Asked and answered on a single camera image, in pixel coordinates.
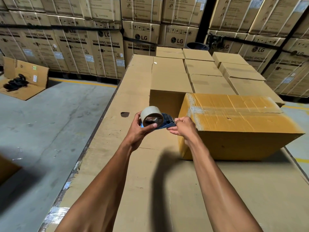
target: person's right arm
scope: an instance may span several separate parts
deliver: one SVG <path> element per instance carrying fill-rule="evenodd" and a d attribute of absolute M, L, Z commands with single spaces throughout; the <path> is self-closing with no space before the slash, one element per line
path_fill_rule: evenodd
<path fill-rule="evenodd" d="M 241 197 L 230 184 L 200 139 L 190 117 L 175 119 L 168 128 L 184 137 L 191 150 L 197 179 L 214 232 L 263 232 Z"/>

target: black cable bundle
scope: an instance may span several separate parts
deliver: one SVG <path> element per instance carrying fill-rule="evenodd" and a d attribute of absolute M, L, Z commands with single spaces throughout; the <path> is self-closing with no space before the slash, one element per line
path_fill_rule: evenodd
<path fill-rule="evenodd" d="M 7 89 L 7 92 L 18 90 L 21 87 L 27 87 L 29 82 L 26 81 L 26 78 L 23 74 L 18 74 L 19 78 L 16 77 L 13 80 L 10 80 L 7 84 L 3 85 Z"/>

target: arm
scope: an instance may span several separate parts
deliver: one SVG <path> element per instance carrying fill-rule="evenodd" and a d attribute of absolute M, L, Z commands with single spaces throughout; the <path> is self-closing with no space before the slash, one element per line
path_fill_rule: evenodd
<path fill-rule="evenodd" d="M 241 197 L 214 162 L 190 117 L 175 119 L 171 133 L 184 137 L 192 152 L 205 207 L 215 232 L 263 232 Z"/>
<path fill-rule="evenodd" d="M 82 195 L 68 210 L 55 232 L 112 231 L 125 187 L 130 155 L 143 138 L 157 127 L 139 126 L 137 113 L 123 142 Z"/>

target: person's right hand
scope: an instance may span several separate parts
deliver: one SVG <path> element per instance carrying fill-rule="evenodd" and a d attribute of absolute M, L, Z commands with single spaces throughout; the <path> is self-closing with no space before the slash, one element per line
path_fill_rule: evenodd
<path fill-rule="evenodd" d="M 195 123 L 190 117 L 176 118 L 175 123 L 177 126 L 167 128 L 170 133 L 183 136 L 186 142 L 190 141 L 192 138 L 198 137 Z"/>

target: black bucket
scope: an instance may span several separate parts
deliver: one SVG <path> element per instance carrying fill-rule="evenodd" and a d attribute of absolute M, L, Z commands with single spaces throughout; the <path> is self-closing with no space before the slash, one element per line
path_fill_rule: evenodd
<path fill-rule="evenodd" d="M 199 49 L 199 50 L 207 50 L 209 51 L 209 47 L 198 42 L 190 42 L 186 45 L 187 49 Z"/>

